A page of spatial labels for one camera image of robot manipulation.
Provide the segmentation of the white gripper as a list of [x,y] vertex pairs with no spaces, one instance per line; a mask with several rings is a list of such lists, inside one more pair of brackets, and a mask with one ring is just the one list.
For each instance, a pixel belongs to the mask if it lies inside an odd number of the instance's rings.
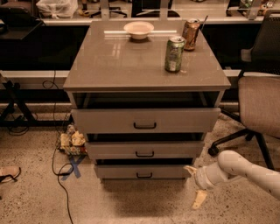
[[217,164],[203,166],[198,170],[195,167],[186,165],[184,169],[187,170],[191,176],[195,175],[195,182],[197,186],[202,189],[196,191],[196,197],[192,204],[192,209],[197,210],[207,198],[207,192],[204,190],[213,189],[222,181],[221,169]]

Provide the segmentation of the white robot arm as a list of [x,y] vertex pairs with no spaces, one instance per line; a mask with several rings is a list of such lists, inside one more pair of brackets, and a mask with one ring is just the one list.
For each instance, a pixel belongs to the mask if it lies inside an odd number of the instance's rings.
[[207,166],[195,168],[190,165],[184,169],[194,177],[198,187],[192,209],[197,210],[207,198],[207,191],[221,183],[230,183],[245,178],[265,192],[280,200],[280,173],[249,162],[245,157],[233,150],[224,150],[217,161]]

